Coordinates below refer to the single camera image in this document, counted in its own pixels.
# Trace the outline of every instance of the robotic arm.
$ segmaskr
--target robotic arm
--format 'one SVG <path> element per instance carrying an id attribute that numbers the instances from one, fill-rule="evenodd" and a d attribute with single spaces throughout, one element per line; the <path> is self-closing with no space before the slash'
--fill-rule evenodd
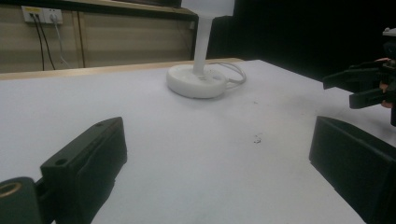
<path id="1" fill-rule="evenodd" d="M 384 44 L 388 59 L 384 61 L 351 65 L 347 70 L 323 78 L 323 88 L 338 87 L 343 83 L 358 83 L 359 92 L 349 96 L 349 106 L 360 109 L 383 101 L 396 104 L 396 28 L 387 28 L 383 35 L 391 37 Z M 379 88 L 379 83 L 388 85 L 385 90 Z M 396 126 L 396 107 L 391 109 L 390 123 Z"/>

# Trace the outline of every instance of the dark background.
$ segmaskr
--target dark background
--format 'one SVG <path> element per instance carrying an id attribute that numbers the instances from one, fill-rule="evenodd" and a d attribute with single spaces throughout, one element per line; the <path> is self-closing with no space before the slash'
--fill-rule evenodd
<path id="1" fill-rule="evenodd" d="M 395 14 L 390 0 L 236 0 L 232 17 L 214 20 L 207 58 L 260 59 L 322 80 L 385 57 Z"/>

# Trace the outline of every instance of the white lamp base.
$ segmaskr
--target white lamp base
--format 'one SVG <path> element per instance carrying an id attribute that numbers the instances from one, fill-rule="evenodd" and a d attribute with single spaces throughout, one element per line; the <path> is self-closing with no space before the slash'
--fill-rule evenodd
<path id="1" fill-rule="evenodd" d="M 171 67 L 166 75 L 168 87 L 190 98 L 213 98 L 225 92 L 228 79 L 221 72 L 205 67 L 203 75 L 195 75 L 192 69 L 189 64 Z"/>

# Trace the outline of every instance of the wall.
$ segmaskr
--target wall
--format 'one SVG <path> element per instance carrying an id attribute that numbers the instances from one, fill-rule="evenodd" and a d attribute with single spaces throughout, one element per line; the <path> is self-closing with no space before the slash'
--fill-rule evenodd
<path id="1" fill-rule="evenodd" d="M 189 21 L 151 19 L 62 10 L 59 25 L 64 58 L 72 68 L 185 61 L 191 56 Z M 60 59 L 56 30 L 43 24 L 56 69 Z M 44 39 L 45 69 L 52 70 Z M 21 7 L 0 5 L 0 73 L 40 71 L 40 43 L 34 23 Z"/>

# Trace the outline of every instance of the black mechanical part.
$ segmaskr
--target black mechanical part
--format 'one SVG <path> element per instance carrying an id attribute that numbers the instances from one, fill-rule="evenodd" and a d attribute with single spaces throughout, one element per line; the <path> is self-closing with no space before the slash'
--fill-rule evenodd
<path id="1" fill-rule="evenodd" d="M 346 83 L 356 83 L 358 88 L 349 96 L 349 106 L 360 109 L 382 102 L 396 104 L 396 40 L 384 44 L 384 51 L 389 57 L 384 61 L 352 65 L 347 70 L 323 78 L 323 89 L 340 87 Z M 387 84 L 385 90 L 379 84 Z M 396 126 L 396 107 L 391 109 L 390 124 Z"/>
<path id="2" fill-rule="evenodd" d="M 309 159 L 366 223 L 396 223 L 395 147 L 349 123 L 317 117 Z"/>
<path id="3" fill-rule="evenodd" d="M 91 223 L 125 162 L 122 118 L 96 123 L 44 162 L 36 183 L 0 183 L 0 223 Z"/>

